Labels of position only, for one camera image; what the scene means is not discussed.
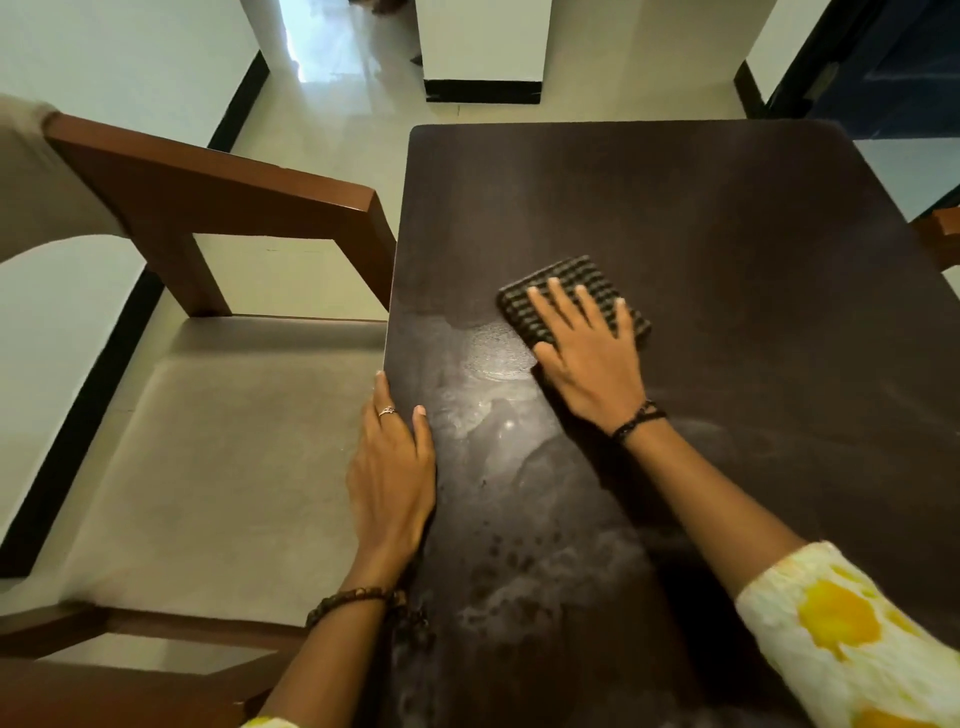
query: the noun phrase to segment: wooden chair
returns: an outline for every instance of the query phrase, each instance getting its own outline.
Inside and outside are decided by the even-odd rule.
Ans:
[[[911,226],[940,270],[960,265],[960,207],[934,210]]]

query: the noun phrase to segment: person's left hand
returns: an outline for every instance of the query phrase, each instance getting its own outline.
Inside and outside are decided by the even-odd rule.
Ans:
[[[360,444],[347,474],[359,547],[351,576],[357,586],[392,589],[420,546],[436,503],[436,456],[426,410],[417,405],[413,434],[394,406],[380,372],[363,406]]]

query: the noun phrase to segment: beige seat cushion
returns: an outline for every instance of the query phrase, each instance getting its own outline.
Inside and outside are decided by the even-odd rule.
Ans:
[[[68,597],[303,624],[340,585],[344,477],[386,324],[187,321],[67,565]]]

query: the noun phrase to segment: forearm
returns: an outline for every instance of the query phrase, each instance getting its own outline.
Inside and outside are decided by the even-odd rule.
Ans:
[[[358,560],[340,591],[392,589],[398,574]],[[282,717],[299,728],[349,726],[385,612],[381,599],[368,599],[345,604],[321,619],[260,714]]]
[[[732,597],[805,544],[666,420],[639,426],[626,445]]]

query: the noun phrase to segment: hand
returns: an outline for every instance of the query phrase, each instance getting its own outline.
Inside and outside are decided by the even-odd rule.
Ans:
[[[536,287],[529,288],[527,296],[560,350],[541,341],[534,355],[570,411],[613,434],[646,401],[627,302],[616,301],[614,335],[585,286],[576,288],[583,313],[558,279],[550,279],[547,287],[553,304]]]
[[[347,474],[359,547],[345,588],[392,589],[420,545],[436,503],[436,457],[426,410],[414,409],[414,434],[397,413],[383,372],[363,406],[360,444]]]

